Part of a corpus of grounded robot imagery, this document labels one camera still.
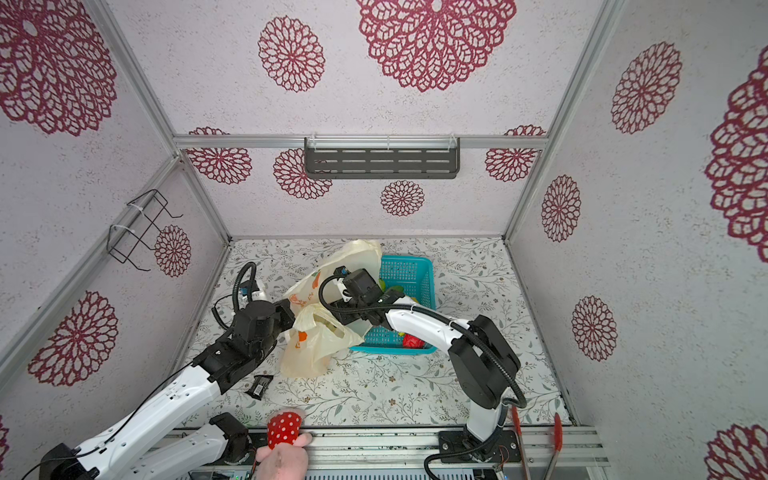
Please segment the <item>red strawberry fruit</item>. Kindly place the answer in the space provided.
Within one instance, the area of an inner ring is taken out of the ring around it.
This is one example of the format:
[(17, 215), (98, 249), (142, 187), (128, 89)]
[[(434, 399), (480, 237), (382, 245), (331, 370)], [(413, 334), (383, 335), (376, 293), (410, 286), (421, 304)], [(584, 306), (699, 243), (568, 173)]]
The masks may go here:
[(402, 337), (402, 347), (405, 349), (419, 350), (425, 347), (425, 342), (416, 336), (404, 334)]

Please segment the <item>cream plastic bag orange print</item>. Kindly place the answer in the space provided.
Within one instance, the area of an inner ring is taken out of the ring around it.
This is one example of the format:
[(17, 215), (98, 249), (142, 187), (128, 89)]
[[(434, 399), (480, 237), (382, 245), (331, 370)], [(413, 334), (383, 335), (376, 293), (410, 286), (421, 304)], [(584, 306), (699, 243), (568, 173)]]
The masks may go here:
[(374, 279), (379, 278), (382, 250), (374, 240), (354, 240), (326, 257), (318, 265), (290, 287), (284, 297), (290, 302), (295, 316), (293, 326), (287, 332), (287, 345), (280, 373), (287, 378), (316, 378), (328, 371), (332, 356), (342, 350), (363, 343), (368, 329), (353, 330), (334, 317), (319, 298), (329, 303), (342, 298), (336, 285), (321, 288), (338, 267), (354, 271), (366, 269)]

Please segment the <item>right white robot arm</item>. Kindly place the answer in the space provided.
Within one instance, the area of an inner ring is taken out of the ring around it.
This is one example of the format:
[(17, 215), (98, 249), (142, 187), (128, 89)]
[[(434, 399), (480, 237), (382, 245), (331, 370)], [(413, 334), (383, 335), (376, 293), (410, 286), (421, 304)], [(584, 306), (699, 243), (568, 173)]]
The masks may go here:
[(486, 316), (449, 317), (404, 293), (384, 290), (365, 269), (338, 267), (318, 290), (321, 305), (343, 324), (363, 320), (411, 335), (446, 353), (470, 401), (459, 445), (441, 448), (425, 465), (448, 459), (489, 461), (501, 444), (507, 415), (527, 406), (517, 382), (521, 362), (496, 324)]

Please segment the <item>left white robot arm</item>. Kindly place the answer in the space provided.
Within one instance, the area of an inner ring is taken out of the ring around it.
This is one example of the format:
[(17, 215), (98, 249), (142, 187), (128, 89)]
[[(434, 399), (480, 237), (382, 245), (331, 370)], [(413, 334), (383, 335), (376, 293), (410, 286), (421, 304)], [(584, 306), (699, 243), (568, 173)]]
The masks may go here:
[(157, 444), (250, 375), (294, 321), (287, 299), (248, 303), (236, 312), (229, 330), (126, 418), (76, 447), (61, 443), (46, 453), (39, 478), (176, 479), (203, 465), (246, 460), (253, 449), (249, 430), (229, 413), (171, 444)]

